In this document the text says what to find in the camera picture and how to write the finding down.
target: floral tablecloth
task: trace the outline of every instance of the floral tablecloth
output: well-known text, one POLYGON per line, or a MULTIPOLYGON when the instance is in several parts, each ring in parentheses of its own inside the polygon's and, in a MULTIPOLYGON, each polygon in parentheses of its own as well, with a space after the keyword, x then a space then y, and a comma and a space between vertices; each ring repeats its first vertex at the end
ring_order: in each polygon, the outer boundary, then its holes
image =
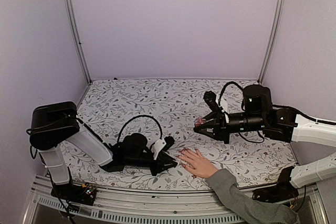
MULTIPOLYGON (((227 80, 102 80, 94 81, 82 104, 79 117, 102 139, 114 144, 124 123, 139 114, 152 115, 160 122, 163 134, 171 135, 175 144, 172 156, 185 147, 198 148, 216 167, 227 168, 238 180, 239 187, 276 182, 280 171, 296 163, 289 144, 266 139, 261 144, 248 143, 232 134, 230 144, 224 144, 193 132, 194 121, 210 113, 203 101, 207 90, 219 93, 227 80)), ((241 86, 253 81, 237 81, 241 86)), ((240 111, 242 94, 235 86, 226 89, 229 112, 240 111)), ((140 132, 149 143, 159 137, 155 122, 139 118, 123 131, 140 132)), ((261 141, 256 133, 249 140, 261 141)), ((68 142, 62 152, 73 179, 99 185, 153 190, 208 190, 203 179, 196 178, 181 166, 153 177, 148 169, 126 167, 123 172, 107 173, 89 156, 68 142)))

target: human hand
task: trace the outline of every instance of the human hand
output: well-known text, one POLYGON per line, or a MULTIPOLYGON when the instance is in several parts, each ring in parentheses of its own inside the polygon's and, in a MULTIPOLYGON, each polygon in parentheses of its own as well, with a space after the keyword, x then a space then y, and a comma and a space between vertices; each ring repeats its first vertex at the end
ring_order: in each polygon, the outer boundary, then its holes
POLYGON ((202 156, 199 150, 196 149, 196 153, 189 150, 188 148, 181 151, 182 155, 177 155, 177 157, 187 164, 182 164, 191 174, 201 177, 209 178, 218 171, 218 169, 205 157, 202 156))

